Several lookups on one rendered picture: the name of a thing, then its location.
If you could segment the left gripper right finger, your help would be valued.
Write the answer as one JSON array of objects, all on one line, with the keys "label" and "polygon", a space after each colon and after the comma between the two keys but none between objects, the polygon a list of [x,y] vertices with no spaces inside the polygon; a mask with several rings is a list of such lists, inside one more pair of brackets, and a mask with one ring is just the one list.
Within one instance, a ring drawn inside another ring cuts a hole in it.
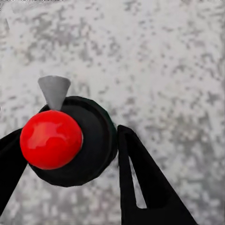
[{"label": "left gripper right finger", "polygon": [[[118,160],[120,172],[120,217],[122,225],[197,225],[181,197],[149,157],[140,138],[129,128],[118,129]],[[16,129],[21,130],[23,128]],[[8,135],[15,135],[15,131]],[[116,158],[117,158],[116,157]],[[144,196],[145,210],[136,205],[130,161],[135,180]]]}]

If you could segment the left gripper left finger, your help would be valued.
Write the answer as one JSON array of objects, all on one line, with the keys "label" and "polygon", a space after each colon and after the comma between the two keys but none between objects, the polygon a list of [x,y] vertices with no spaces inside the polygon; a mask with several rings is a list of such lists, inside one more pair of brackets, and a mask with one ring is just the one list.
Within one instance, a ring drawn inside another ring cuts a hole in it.
[{"label": "left gripper left finger", "polygon": [[0,139],[0,215],[28,164],[20,146],[21,130]]}]

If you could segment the pesticide atomizer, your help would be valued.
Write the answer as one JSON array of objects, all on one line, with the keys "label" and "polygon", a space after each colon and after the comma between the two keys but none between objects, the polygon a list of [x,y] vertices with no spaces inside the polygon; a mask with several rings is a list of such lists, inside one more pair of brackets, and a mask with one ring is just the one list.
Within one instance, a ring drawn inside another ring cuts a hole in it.
[{"label": "pesticide atomizer", "polygon": [[118,156],[118,129],[94,100],[67,97],[71,81],[41,77],[47,102],[25,124],[20,146],[37,177],[58,187],[78,187],[98,179]]}]

